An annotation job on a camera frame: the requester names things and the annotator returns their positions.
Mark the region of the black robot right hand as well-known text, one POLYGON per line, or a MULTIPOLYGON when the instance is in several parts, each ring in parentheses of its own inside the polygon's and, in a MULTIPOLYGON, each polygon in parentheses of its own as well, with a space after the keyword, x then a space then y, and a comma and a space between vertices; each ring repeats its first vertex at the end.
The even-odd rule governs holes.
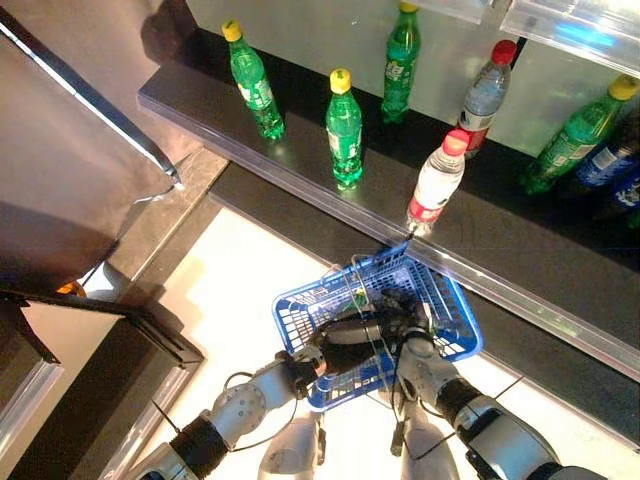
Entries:
POLYGON ((387 288, 376 306, 382 338, 400 345, 408 338, 432 340, 430 314, 412 292, 387 288))

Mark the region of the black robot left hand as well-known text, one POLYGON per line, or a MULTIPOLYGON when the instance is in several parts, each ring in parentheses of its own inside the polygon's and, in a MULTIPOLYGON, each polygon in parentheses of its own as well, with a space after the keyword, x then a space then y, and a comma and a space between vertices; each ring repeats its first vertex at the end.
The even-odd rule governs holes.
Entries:
POLYGON ((352 370, 390 346, 400 337, 401 326, 389 318, 349 317, 323 324, 307 342, 316 347, 326 365, 324 375, 352 370))

